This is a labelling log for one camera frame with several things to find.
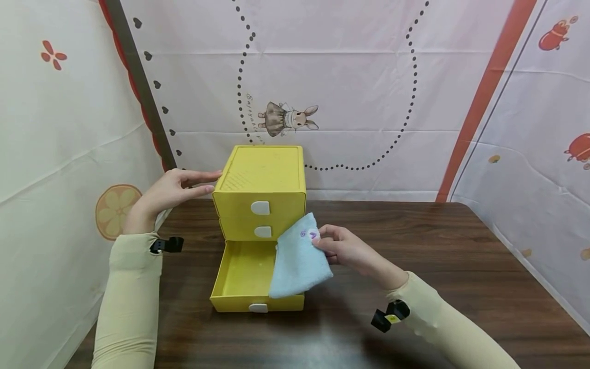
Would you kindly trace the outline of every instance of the orange fruit slice print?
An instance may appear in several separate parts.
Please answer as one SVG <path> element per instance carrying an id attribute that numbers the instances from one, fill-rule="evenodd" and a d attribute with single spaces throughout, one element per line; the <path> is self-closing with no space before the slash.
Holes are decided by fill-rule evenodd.
<path id="1" fill-rule="evenodd" d="M 96 227 L 100 234 L 115 241 L 123 231 L 125 218 L 142 193 L 129 184 L 109 187 L 96 202 Z"/>

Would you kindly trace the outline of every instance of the hand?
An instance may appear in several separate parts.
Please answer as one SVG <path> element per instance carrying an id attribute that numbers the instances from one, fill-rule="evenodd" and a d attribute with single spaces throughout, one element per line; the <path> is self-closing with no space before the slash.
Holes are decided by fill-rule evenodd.
<path id="1" fill-rule="evenodd" d="M 327 224 L 320 228 L 320 236 L 321 239 L 312 242 L 324 251 L 329 264 L 349 266 L 362 275 L 372 277 L 385 290 L 400 288 L 408 280 L 405 271 L 348 229 Z"/>
<path id="2" fill-rule="evenodd" d="M 159 213 L 174 208 L 186 200 L 198 198 L 213 192 L 212 185 L 198 186 L 199 183 L 214 182 L 221 176 L 217 172 L 195 172 L 172 169 L 135 203 L 123 227 L 123 234 L 139 234 L 153 232 L 154 223 Z"/>

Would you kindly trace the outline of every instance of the box top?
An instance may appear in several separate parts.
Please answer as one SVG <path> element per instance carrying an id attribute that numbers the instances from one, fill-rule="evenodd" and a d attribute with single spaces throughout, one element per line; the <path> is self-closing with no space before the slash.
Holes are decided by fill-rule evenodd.
<path id="1" fill-rule="evenodd" d="M 303 192 L 301 146 L 235 146 L 215 192 Z"/>

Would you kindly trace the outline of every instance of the black clip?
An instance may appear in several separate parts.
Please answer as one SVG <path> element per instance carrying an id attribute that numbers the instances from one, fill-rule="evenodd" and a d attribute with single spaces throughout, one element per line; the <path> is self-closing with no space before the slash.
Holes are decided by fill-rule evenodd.
<path id="1" fill-rule="evenodd" d="M 179 253 L 182 251 L 182 244 L 184 244 L 184 239 L 182 237 L 170 237 L 168 241 L 157 239 L 149 248 L 149 251 L 152 254 L 161 254 L 162 251 L 167 253 Z"/>
<path id="2" fill-rule="evenodd" d="M 391 323 L 385 317 L 385 313 L 379 309 L 375 311 L 375 314 L 373 315 L 373 320 L 371 320 L 371 325 L 383 333 L 389 331 L 389 329 L 391 328 Z"/>
<path id="3" fill-rule="evenodd" d="M 382 312 L 377 309 L 371 320 L 371 325 L 385 333 L 391 328 L 391 322 L 386 318 L 387 315 L 395 315 L 400 321 L 404 320 L 409 316 L 408 305 L 401 301 L 396 300 L 387 305 L 387 310 Z"/>

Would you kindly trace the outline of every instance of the rabbit illustration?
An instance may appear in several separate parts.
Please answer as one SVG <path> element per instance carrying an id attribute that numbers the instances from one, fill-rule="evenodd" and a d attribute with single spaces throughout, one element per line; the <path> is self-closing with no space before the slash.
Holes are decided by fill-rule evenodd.
<path id="1" fill-rule="evenodd" d="M 266 107 L 266 112 L 258 113 L 258 117 L 264 119 L 264 123 L 260 123 L 258 128 L 266 128 L 271 137 L 275 137 L 279 133 L 284 136 L 285 133 L 292 129 L 297 132 L 297 129 L 303 126 L 311 130 L 318 130 L 317 124 L 313 120 L 307 119 L 316 111 L 317 105 L 310 106 L 305 111 L 299 112 L 291 109 L 287 103 L 276 105 L 270 102 Z"/>

